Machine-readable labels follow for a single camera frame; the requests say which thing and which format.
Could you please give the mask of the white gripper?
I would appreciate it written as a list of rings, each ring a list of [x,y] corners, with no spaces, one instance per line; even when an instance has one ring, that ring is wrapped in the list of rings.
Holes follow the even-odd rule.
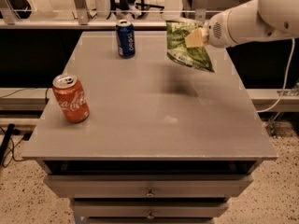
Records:
[[[230,10],[225,10],[213,16],[207,28],[196,28],[185,37],[187,48],[200,48],[207,43],[215,48],[229,48],[236,45],[229,32]]]

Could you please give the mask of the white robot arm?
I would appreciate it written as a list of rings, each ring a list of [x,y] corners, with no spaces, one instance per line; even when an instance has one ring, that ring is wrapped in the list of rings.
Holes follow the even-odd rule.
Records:
[[[187,48],[229,48],[299,37],[299,0],[251,0],[213,16],[185,37]]]

